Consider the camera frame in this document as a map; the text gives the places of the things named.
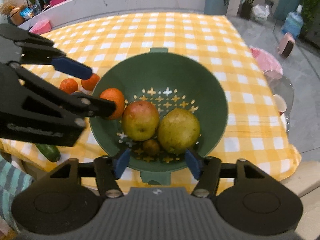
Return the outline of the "orange tangerine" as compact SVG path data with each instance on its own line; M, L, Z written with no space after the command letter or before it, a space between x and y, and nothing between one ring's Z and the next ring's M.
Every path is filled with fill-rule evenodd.
M68 79L64 79L60 83L59 89L64 91L67 94L72 94L79 89L79 86L78 86L78 83L74 79L68 78Z
M99 80L100 80L100 76L93 73L89 79L81 80L81 85L83 89L92 92L95 89Z
M117 88L108 88L100 96L102 99L113 101L116 104L116 110L108 117L109 120L116 120L122 117L125 108L125 97Z

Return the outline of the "brown longan front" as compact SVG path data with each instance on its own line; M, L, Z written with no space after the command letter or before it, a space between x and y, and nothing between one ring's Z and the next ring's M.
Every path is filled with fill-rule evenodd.
M149 156L158 155L160 152L160 146L157 140L149 139L143 142L143 150Z

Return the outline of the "yellow-green pear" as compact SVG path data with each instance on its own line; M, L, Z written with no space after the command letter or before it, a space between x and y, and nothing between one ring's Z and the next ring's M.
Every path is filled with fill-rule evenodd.
M200 122L186 109L170 111L159 123L157 140L166 152L182 154L192 148L200 136Z

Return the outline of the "red-yellow apple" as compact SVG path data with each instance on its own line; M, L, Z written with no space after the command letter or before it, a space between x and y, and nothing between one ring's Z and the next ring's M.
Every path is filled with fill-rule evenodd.
M121 126L123 132L133 141L152 138L159 124L159 113L148 101L130 103L124 110Z

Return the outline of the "green colander bowl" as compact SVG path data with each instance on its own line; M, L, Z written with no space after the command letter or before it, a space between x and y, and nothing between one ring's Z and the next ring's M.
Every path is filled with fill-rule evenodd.
M212 152L225 132L228 103L217 78L198 62L165 48L152 48L116 64L101 77L93 95L99 96L108 88L119 89L126 103L152 103L160 116L175 108L193 113L201 128L194 150L202 157ZM123 132L120 120L93 117L89 123L96 141L108 155L131 150L129 168L139 171L145 183L170 185L172 172L187 167L182 154L162 152L157 158L148 157L141 143Z

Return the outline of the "pink tissue box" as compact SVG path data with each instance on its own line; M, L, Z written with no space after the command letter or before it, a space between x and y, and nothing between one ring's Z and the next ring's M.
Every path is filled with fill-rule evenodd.
M52 29L51 23L48 19L42 19L36 22L30 29L29 32L37 35L42 35L50 32Z

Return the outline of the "green cucumber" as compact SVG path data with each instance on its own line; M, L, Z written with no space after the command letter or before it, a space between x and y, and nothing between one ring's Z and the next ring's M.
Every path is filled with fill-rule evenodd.
M50 162L55 163L60 160L61 153L56 146L46 144L35 144L35 146Z

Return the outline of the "yellow white checkered tablecloth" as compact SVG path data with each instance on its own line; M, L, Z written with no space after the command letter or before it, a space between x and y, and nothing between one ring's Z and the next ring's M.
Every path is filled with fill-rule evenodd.
M301 161L289 143L276 111L271 90L233 25L223 16L145 13L110 16L77 23L46 35L73 59L90 64L99 75L117 63L164 46L169 56L183 60L173 84L159 88L152 71L166 76L155 61L146 71L129 68L126 79L137 89L123 89L126 101L149 100L163 114L176 107L201 114L216 114L213 84L200 72L208 70L221 84L228 103L223 137L210 155L233 163L246 158L277 180L293 175Z

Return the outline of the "brown round vase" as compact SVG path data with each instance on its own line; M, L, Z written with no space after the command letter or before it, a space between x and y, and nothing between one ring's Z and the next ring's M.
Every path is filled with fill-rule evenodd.
M15 6L11 10L9 17L14 25L19 26L25 22L25 19L20 15L20 12L22 12L25 8L25 5L19 5Z

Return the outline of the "beige sofa cushion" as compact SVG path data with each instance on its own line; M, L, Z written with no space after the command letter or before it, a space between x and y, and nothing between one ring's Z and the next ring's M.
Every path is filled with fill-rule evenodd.
M303 239L319 239L319 162L301 162L295 173L281 183L303 204L303 215L296 233Z

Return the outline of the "white tv console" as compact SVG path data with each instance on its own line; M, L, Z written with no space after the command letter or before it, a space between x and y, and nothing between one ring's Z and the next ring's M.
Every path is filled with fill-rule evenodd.
M20 25L28 30L42 19L52 28L103 16L131 12L173 11L203 13L205 0L67 0Z

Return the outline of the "pink round stool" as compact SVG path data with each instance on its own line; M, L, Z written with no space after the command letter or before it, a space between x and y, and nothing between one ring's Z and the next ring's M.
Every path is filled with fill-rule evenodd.
M266 74L269 78L281 79L283 77L283 68L279 61L268 51L261 48L249 47L251 54L256 60L258 67L261 71Z

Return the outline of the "white plastic bag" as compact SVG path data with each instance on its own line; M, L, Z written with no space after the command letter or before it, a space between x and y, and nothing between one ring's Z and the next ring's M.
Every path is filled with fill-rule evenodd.
M270 14L269 5L256 5L251 12L251 19L259 24L264 24Z

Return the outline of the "blue water jug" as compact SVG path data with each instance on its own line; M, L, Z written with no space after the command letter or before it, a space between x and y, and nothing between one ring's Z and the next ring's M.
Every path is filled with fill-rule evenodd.
M281 27L283 34L290 33L295 40L300 35L302 26L304 24L301 16L302 9L303 6L299 4L296 11L289 12L283 26Z

